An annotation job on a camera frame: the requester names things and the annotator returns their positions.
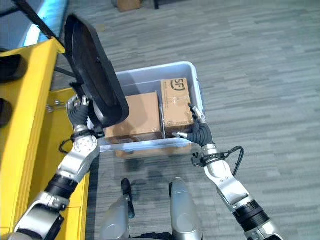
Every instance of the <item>black connector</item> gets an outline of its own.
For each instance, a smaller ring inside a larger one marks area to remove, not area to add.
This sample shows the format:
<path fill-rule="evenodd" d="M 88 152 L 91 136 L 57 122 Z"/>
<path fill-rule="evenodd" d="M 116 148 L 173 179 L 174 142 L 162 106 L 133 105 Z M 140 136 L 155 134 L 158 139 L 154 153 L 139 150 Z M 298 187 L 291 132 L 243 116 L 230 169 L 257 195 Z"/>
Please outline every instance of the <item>black connector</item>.
<path fill-rule="evenodd" d="M 248 232 L 270 220 L 263 208 L 255 201 L 237 209 L 233 216 L 245 232 Z"/>
<path fill-rule="evenodd" d="M 52 195 L 69 199 L 71 194 L 76 190 L 77 185 L 78 183 L 76 181 L 55 174 L 44 191 L 51 193 Z"/>

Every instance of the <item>robotic arm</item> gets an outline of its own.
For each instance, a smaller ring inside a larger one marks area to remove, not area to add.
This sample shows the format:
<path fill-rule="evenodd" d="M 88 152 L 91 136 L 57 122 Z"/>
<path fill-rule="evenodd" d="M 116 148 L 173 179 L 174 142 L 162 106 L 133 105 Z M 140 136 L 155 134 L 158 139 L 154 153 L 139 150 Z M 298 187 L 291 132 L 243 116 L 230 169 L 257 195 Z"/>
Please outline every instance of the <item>robotic arm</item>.
<path fill-rule="evenodd" d="M 193 133 L 178 132 L 173 135 L 201 146 L 201 153 L 193 154 L 193 165 L 204 167 L 205 174 L 215 184 L 218 194 L 248 240 L 284 240 L 263 208 L 235 178 L 244 149 L 238 146 L 229 152 L 219 152 L 205 116 L 196 106 L 189 104 L 189 107 L 199 129 Z M 232 173 L 225 159 L 237 150 L 240 150 L 239 160 Z"/>
<path fill-rule="evenodd" d="M 68 117 L 73 125 L 72 150 L 64 157 L 46 189 L 39 193 L 21 217 L 9 240 L 53 240 L 61 229 L 64 218 L 60 211 L 78 183 L 89 171 L 91 163 L 100 155 L 94 133 L 87 127 L 89 99 L 73 96 L 67 103 Z"/>

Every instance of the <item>black wheel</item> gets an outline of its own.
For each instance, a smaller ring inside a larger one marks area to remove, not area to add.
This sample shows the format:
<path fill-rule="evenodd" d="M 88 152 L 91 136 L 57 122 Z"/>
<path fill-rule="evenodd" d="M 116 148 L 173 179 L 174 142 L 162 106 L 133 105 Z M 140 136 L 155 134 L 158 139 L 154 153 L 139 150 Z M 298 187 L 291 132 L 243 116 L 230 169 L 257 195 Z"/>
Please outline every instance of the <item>black wheel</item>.
<path fill-rule="evenodd" d="M 128 201 L 128 217 L 129 219 L 133 219 L 135 217 L 135 208 L 134 204 L 132 202 L 132 190 L 131 190 L 131 184 L 128 178 L 124 178 L 121 181 L 121 190 L 123 195 L 128 195 L 130 201 Z"/>
<path fill-rule="evenodd" d="M 172 182 L 169 183 L 169 197 L 171 198 L 171 189 L 172 189 Z"/>

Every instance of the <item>gray carpet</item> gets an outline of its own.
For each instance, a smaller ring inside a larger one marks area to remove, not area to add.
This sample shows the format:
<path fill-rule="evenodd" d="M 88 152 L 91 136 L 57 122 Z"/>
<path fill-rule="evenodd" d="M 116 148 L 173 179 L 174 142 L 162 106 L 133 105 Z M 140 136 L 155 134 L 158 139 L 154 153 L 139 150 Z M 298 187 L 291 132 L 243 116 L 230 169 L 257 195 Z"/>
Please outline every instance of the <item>gray carpet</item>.
<path fill-rule="evenodd" d="M 145 1 L 124 13 L 109 2 L 71 0 L 67 12 L 97 28 L 117 72 L 192 62 L 216 143 L 222 150 L 245 148 L 237 178 L 287 239 L 320 239 L 319 1 L 187 0 L 160 10 Z M 69 68 L 63 57 L 57 65 Z M 57 73 L 52 89 L 71 80 Z M 103 153 L 91 169 L 87 239 L 98 239 L 125 177 L 133 185 L 136 212 L 131 236 L 171 230 L 168 183 L 182 177 L 205 239 L 245 239 L 189 156 L 122 160 Z"/>

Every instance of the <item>cardboard box on floor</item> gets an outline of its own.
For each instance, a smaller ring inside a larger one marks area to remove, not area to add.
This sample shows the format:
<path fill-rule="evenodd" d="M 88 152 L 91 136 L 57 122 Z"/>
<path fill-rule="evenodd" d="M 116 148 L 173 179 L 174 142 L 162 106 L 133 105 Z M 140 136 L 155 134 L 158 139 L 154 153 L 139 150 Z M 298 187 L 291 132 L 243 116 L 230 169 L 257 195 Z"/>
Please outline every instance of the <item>cardboard box on floor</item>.
<path fill-rule="evenodd" d="M 125 97 L 129 105 L 128 118 L 104 129 L 105 138 L 112 144 L 162 139 L 157 92 Z"/>
<path fill-rule="evenodd" d="M 117 6 L 120 12 L 139 9 L 141 6 L 140 0 L 117 0 Z"/>
<path fill-rule="evenodd" d="M 186 78 L 161 81 L 161 93 L 166 138 L 174 132 L 190 132 L 194 123 L 190 103 L 188 81 Z"/>

